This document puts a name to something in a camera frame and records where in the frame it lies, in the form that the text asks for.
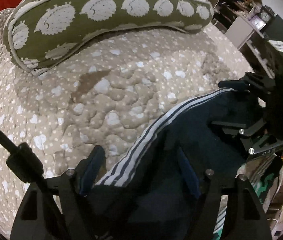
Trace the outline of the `navy striped pants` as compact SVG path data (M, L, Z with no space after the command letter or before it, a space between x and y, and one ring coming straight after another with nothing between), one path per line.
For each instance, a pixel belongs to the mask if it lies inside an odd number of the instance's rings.
M213 131L211 122L228 113L245 119L248 97L221 89L182 102L151 124L87 197L94 239L185 239L192 197L177 150L198 176L212 169L222 179L236 178L249 155Z

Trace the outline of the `white shelf unit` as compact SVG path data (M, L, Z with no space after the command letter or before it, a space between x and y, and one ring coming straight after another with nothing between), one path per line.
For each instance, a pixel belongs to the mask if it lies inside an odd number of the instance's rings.
M253 71L274 77L261 32L272 17L267 15L263 21L258 15L261 9L254 0L217 0L212 22L242 53Z

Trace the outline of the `beige spotted quilt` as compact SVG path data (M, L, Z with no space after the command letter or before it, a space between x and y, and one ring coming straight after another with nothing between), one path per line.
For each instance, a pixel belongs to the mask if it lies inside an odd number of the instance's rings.
M47 178L76 167L96 145L111 169L163 113L251 69L209 24L197 34L153 28L101 35L34 77L4 46L11 13L0 12L0 130L30 145Z

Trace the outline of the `olive hedgehog print pillow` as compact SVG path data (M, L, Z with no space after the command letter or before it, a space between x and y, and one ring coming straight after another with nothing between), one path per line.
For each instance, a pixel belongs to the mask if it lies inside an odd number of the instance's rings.
M99 35L147 27L196 33L213 14L208 0L22 0L3 42L14 64L39 76Z

